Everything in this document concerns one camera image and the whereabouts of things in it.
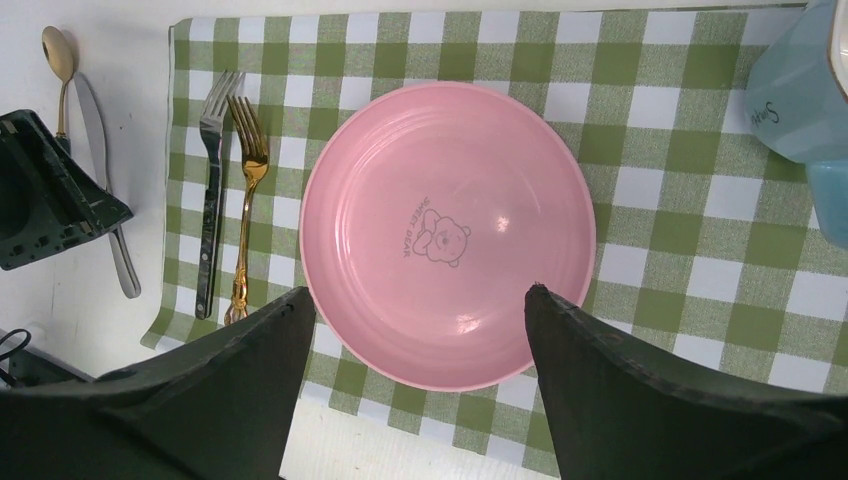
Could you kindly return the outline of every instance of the black plastic holder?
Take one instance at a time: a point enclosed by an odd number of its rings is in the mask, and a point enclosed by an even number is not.
[[[31,110],[0,117],[0,267],[12,270],[107,234],[132,218]]]

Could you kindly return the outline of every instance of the green checkered tablecloth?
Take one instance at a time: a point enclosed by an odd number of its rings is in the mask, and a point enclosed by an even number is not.
[[[250,305],[304,284],[300,198],[354,111],[404,85],[474,82],[507,93],[565,139],[598,228],[584,307],[712,368],[848,391],[848,254],[822,238],[804,171],[750,135],[748,71],[800,10],[465,12],[194,19],[171,32],[173,124],[162,309],[142,339],[168,350],[220,328],[244,190],[225,135],[217,303],[193,316],[206,152],[197,123],[215,75],[246,72],[272,167],[250,231]],[[414,434],[557,474],[531,368],[464,394],[369,370],[321,321],[302,396]]]

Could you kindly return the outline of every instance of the white countertop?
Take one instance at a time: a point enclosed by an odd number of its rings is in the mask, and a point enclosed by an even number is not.
[[[5,0],[0,14],[0,114],[28,108],[48,126],[55,125],[60,84],[42,54],[41,31],[54,25],[71,32],[80,52],[80,71],[91,82],[102,109],[115,193],[135,213],[124,232],[142,294],[135,300],[124,297],[108,240],[100,238],[0,273],[7,312],[0,318],[0,329],[43,329],[43,335],[34,340],[40,349],[93,376],[154,354],[142,347],[139,339],[156,316],[162,295],[168,27],[179,20],[354,11],[599,10],[774,3],[790,2]],[[80,138],[73,125],[80,123],[72,91],[69,131],[73,141]],[[90,161],[77,160],[93,173]],[[298,402],[281,474],[289,480],[548,478],[304,401]]]

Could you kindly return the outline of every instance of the blue container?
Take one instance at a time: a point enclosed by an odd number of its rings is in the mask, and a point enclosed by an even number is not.
[[[846,0],[810,2],[754,64],[745,110],[757,138],[806,166],[822,234],[848,249],[845,13]]]

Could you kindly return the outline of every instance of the gold spoon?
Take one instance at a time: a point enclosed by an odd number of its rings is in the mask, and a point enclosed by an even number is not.
[[[65,93],[68,91],[68,83],[74,78],[77,67],[74,60],[74,51],[68,43],[68,39],[62,35],[56,27],[46,27],[41,32],[41,48],[50,69],[62,81],[62,90],[59,93],[59,127],[56,131],[56,139],[70,152],[70,141],[65,133]]]

